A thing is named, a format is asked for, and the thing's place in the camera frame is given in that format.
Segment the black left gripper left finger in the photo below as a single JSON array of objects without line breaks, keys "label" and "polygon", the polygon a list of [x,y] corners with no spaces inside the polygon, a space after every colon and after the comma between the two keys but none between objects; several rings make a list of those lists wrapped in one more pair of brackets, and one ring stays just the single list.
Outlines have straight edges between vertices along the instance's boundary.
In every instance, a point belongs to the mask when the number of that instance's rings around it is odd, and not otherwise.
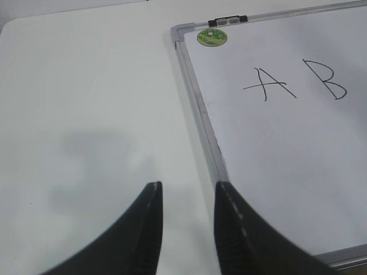
[{"label": "black left gripper left finger", "polygon": [[163,234],[161,182],[145,185],[101,236],[47,274],[156,274]]}]

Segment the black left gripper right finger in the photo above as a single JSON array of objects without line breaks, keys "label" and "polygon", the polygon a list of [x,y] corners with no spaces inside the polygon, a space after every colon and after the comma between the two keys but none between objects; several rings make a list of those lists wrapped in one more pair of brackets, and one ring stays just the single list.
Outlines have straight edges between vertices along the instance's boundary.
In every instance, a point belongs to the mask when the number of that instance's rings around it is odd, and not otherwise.
[{"label": "black left gripper right finger", "polygon": [[222,274],[338,274],[270,226],[229,182],[216,183],[214,240]]}]

